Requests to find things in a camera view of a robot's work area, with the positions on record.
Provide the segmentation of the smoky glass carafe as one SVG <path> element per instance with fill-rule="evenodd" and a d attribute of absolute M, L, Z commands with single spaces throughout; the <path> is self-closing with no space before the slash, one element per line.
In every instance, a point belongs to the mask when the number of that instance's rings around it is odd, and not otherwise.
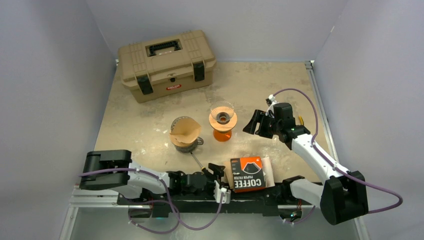
<path fill-rule="evenodd" d="M 177 151 L 190 153 L 204 144 L 200 137 L 201 131 L 201 125 L 193 118 L 180 116 L 171 124 L 169 139 Z"/>

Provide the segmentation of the clear glass dripper cone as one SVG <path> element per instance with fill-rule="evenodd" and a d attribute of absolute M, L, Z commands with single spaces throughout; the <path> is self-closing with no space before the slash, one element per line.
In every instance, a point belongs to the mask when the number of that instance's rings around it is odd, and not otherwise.
<path fill-rule="evenodd" d="M 234 106 L 227 101 L 218 101 L 210 107 L 210 115 L 213 120 L 216 120 L 221 125 L 225 125 L 229 123 L 235 115 L 235 109 Z"/>

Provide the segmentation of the coffee paper filter box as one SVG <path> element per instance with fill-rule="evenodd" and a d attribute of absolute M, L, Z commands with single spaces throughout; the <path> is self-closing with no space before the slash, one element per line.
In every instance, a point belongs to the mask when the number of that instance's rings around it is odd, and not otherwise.
<path fill-rule="evenodd" d="M 266 188 L 263 164 L 259 156 L 232 158 L 230 168 L 235 193 L 259 191 Z"/>

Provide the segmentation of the brown paper coffee filter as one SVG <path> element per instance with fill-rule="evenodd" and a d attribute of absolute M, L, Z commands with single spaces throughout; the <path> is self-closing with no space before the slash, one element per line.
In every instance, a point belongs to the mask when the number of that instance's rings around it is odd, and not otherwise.
<path fill-rule="evenodd" d="M 169 133 L 169 138 L 170 141 L 171 138 L 173 138 L 179 142 L 192 143 L 199 137 L 201 130 L 201 125 L 193 118 L 183 117 L 178 119 L 176 123 L 173 124 L 173 128 Z"/>

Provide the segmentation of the orange glass carafe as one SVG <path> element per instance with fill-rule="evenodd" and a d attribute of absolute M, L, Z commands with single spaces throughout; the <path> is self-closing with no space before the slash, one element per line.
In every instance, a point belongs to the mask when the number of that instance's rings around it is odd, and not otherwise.
<path fill-rule="evenodd" d="M 219 142 L 226 142 L 232 137 L 232 130 L 221 132 L 216 129 L 213 130 L 214 138 Z"/>

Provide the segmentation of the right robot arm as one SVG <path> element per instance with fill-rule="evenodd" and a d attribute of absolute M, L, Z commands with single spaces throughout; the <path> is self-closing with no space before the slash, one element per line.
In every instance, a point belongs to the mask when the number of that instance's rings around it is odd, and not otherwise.
<path fill-rule="evenodd" d="M 276 103 L 268 112 L 255 110 L 243 132 L 271 139 L 278 136 L 291 151 L 300 156 L 318 176 L 321 184 L 302 176 L 281 183 L 280 196 L 288 204 L 304 200 L 321 210 L 326 221 L 337 225 L 369 212 L 365 177 L 338 163 L 313 139 L 311 132 L 296 124 L 293 108 L 287 102 Z"/>

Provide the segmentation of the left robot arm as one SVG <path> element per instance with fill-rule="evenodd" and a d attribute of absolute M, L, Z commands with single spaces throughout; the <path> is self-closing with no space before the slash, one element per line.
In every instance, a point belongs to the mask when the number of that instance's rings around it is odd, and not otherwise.
<path fill-rule="evenodd" d="M 209 166 L 212 171 L 203 168 L 191 174 L 183 171 L 159 172 L 132 161 L 129 150 L 90 151 L 86 155 L 79 187 L 90 191 L 112 190 L 138 205 L 146 203 L 149 195 L 165 194 L 229 203 L 231 190 L 221 181 L 224 166 Z"/>

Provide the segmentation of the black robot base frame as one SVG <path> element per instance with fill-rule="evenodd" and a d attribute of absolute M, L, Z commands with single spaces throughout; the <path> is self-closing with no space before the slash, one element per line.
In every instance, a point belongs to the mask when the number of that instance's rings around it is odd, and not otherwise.
<path fill-rule="evenodd" d="M 232 193 L 226 201 L 214 193 L 203 192 L 200 195 L 153 194 L 142 190 L 140 197 L 129 199 L 114 190 L 84 190 L 76 186 L 72 195 L 76 203 L 83 207 L 93 205 L 97 208 L 128 207 L 144 209 L 146 213 L 134 213 L 135 218 L 167 218 L 172 213 L 168 200 L 171 200 L 180 213 L 215 214 L 218 209 L 222 214 L 261 214 L 264 217 L 281 216 L 290 218 L 291 214 L 300 218 L 301 206 L 311 207 L 311 204 L 300 199 L 285 199 L 281 195 L 281 186 L 265 188 L 260 191 Z"/>

